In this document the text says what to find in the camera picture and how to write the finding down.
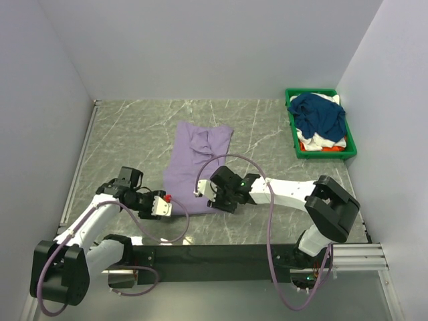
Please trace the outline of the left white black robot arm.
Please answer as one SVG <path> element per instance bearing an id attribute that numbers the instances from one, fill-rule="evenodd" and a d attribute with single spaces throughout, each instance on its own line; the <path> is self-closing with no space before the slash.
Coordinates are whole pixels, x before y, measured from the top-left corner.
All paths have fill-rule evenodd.
<path id="1" fill-rule="evenodd" d="M 141 219 L 169 216 L 172 205 L 163 190 L 141 193 L 143 173 L 122 167 L 118 177 L 97 188 L 85 211 L 52 241 L 40 241 L 33 253 L 29 293 L 39 301 L 78 305 L 91 279 L 115 265 L 124 269 L 136 264 L 134 245 L 128 236 L 109 234 L 94 241 L 107 223 L 126 210 Z"/>

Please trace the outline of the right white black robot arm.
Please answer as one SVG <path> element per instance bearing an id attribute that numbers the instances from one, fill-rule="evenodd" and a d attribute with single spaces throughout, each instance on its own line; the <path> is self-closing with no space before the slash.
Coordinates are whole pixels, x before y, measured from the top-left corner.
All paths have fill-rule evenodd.
<path id="1" fill-rule="evenodd" d="M 285 181 L 247 174 L 244 178 L 227 166 L 219 167 L 209 179 L 199 179 L 195 195 L 206 197 L 207 206 L 234 213 L 238 205 L 274 205 L 309 214 L 312 225 L 305 230 L 287 254 L 281 254 L 286 266 L 302 270 L 313 266 L 329 243 L 347 241 L 359 202 L 332 177 L 322 175 L 316 181 Z"/>

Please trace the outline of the purple t shirt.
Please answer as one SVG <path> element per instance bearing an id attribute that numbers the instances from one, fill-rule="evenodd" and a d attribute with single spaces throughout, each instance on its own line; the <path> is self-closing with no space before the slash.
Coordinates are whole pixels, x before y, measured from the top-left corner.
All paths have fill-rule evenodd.
<path id="1" fill-rule="evenodd" d="M 163 174 L 163 188 L 182 203 L 190 215 L 216 212 L 207 206 L 206 198 L 196 198 L 193 191 L 197 178 L 209 179 L 225 164 L 224 158 L 208 161 L 227 154 L 232 134 L 233 129 L 227 125 L 211 128 L 178 122 L 171 159 Z"/>

